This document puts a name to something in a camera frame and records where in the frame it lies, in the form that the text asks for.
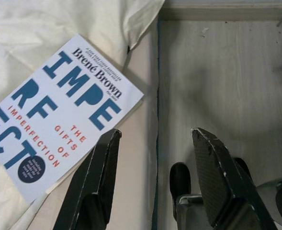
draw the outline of book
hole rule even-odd
[[[0,163],[31,203],[142,97],[77,34],[0,103]]]

